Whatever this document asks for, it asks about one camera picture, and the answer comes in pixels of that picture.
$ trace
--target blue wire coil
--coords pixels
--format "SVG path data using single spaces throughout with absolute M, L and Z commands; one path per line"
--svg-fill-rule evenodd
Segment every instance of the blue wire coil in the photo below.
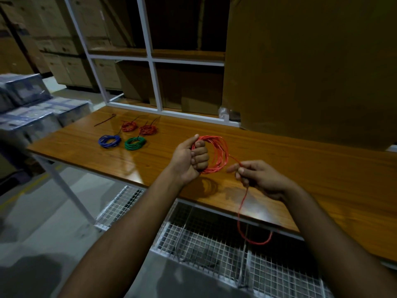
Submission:
M 111 135 L 103 135 L 101 138 L 99 138 L 98 143 L 100 146 L 108 149 L 110 147 L 116 147 L 117 145 L 120 144 L 122 139 L 120 138 L 119 135 L 116 136 L 111 136 Z

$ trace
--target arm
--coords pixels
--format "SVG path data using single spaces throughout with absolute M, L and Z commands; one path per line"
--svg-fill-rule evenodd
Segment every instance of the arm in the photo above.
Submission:
M 181 143 L 172 160 L 136 204 L 88 250 L 59 297 L 122 297 L 130 288 L 183 186 L 208 165 L 198 135 Z
M 232 165 L 236 179 L 284 202 L 336 297 L 395 297 L 397 282 L 295 182 L 264 161 Z

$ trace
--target white metal shelving frame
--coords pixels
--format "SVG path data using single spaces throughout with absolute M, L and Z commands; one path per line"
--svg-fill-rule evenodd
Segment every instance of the white metal shelving frame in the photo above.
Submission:
M 161 101 L 161 93 L 160 87 L 157 78 L 157 71 L 156 71 L 156 63 L 171 63 L 171 64 L 188 64 L 188 65 L 210 65 L 210 66 L 224 66 L 224 62 L 222 61 L 206 61 L 206 60 L 186 60 L 186 59 L 169 59 L 169 58 L 154 58 L 152 57 L 153 46 L 152 40 L 150 35 L 149 23 L 147 18 L 146 12 L 146 5 L 145 0 L 137 0 L 138 9 L 139 9 L 139 16 L 141 18 L 141 25 L 143 31 L 143 38 L 145 41 L 146 46 L 146 57 L 137 57 L 137 56 L 117 56 L 117 55 L 97 55 L 97 54 L 90 54 L 87 48 L 87 41 L 85 36 L 82 34 L 80 27 L 79 27 L 79 17 L 74 14 L 72 1 L 65 0 L 67 9 L 69 14 L 72 18 L 73 24 L 76 28 L 77 34 L 81 40 L 81 44 L 83 46 L 84 52 L 87 56 L 88 62 L 91 66 L 92 72 L 94 74 L 95 80 L 99 86 L 99 90 L 102 94 L 104 102 L 107 106 L 115 106 L 118 108 L 124 108 L 128 110 L 136 110 L 141 112 L 159 114 L 159 115 L 166 115 L 171 117 L 177 118 L 184 118 L 196 121 L 203 121 L 203 122 L 210 122 L 214 124 L 222 124 L 234 127 L 240 127 L 239 122 L 230 121 L 229 115 L 225 115 L 224 119 L 208 117 L 203 115 L 196 115 L 196 114 L 189 114 L 189 113 L 181 113 L 181 112 L 174 112 L 169 110 L 163 109 L 163 104 Z M 156 98 L 156 105 L 157 108 L 150 108 L 145 106 L 137 106 L 137 105 L 127 105 L 120 102 L 117 102 L 117 99 L 122 97 L 123 94 L 117 95 L 116 97 L 110 98 L 109 93 L 106 91 L 105 87 L 102 85 L 100 78 L 98 77 L 96 66 L 93 62 L 93 59 L 110 59 L 110 60 L 127 60 L 127 61 L 146 61 L 149 64 L 154 96 Z

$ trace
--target yellow floor line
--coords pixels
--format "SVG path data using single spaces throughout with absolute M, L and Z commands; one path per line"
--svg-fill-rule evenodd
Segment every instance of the yellow floor line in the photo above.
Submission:
M 59 170 L 59 169 L 61 169 L 61 167 L 62 167 L 62 165 L 58 165 L 55 169 Z M 34 188 L 35 186 L 40 184 L 40 182 L 44 181 L 47 177 L 48 177 L 48 173 L 44 173 L 44 175 L 42 175 L 40 178 L 38 178 L 34 182 L 30 183 L 25 188 L 23 188 L 20 192 L 18 192 L 16 195 L 14 195 L 10 199 L 8 199 L 4 203 L 2 203 L 0 205 L 0 210 L 2 210 L 8 204 L 11 204 L 11 203 L 15 202 L 16 200 L 18 200 L 21 195 L 23 195 L 25 192 L 31 190 L 32 188 Z

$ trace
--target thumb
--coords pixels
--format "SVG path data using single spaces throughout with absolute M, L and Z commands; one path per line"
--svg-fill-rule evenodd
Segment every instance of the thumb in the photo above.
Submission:
M 181 144 L 178 145 L 179 149 L 190 149 L 192 147 L 192 145 L 197 141 L 197 139 L 199 138 L 199 135 L 196 134 L 194 135 L 194 137 L 191 137 L 185 141 L 183 141 Z
M 255 171 L 255 170 L 249 170 L 249 169 L 240 167 L 240 168 L 238 169 L 238 172 L 239 172 L 239 174 L 240 174 L 242 177 L 249 178 L 249 179 L 253 179 L 253 180 L 256 181 L 256 177 L 257 177 L 257 173 L 258 173 L 257 171 Z

